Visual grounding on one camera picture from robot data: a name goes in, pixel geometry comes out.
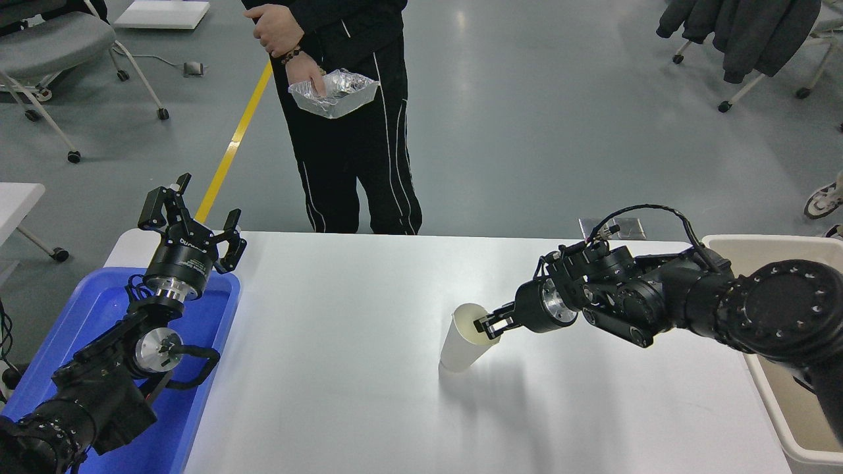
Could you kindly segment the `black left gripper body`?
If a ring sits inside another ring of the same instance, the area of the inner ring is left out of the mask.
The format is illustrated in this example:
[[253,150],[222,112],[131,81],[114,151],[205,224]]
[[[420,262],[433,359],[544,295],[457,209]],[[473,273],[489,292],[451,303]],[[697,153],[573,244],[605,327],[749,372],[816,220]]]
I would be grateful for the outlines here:
[[181,227],[154,229],[161,237],[144,274],[144,284],[157,289],[167,279],[184,283],[193,294],[203,294],[213,270],[213,262],[219,257],[211,248],[209,239],[213,231],[206,227],[195,227],[184,231]]

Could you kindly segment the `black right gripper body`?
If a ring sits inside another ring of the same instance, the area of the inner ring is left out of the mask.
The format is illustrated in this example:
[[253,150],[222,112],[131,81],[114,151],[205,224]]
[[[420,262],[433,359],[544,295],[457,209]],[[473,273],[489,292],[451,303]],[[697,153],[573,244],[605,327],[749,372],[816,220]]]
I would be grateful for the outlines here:
[[551,279],[525,282],[515,295],[515,316],[521,326],[544,333],[557,330],[557,293]]

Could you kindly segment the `person's right hand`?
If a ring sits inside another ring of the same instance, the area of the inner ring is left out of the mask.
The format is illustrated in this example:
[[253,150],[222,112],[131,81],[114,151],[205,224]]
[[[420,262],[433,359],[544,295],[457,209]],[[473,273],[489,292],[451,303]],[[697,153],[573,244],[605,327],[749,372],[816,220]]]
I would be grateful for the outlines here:
[[285,72],[289,84],[310,83],[317,96],[327,94],[323,73],[313,57],[306,52],[299,52],[297,56],[286,62]]

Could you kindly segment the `person's left hand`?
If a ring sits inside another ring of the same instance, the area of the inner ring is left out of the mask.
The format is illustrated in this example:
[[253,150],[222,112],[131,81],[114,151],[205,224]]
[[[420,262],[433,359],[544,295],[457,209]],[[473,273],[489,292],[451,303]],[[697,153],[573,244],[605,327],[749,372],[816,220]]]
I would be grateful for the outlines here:
[[246,9],[243,15],[256,21],[253,37],[270,57],[289,54],[304,36],[303,28],[286,6],[262,4]]

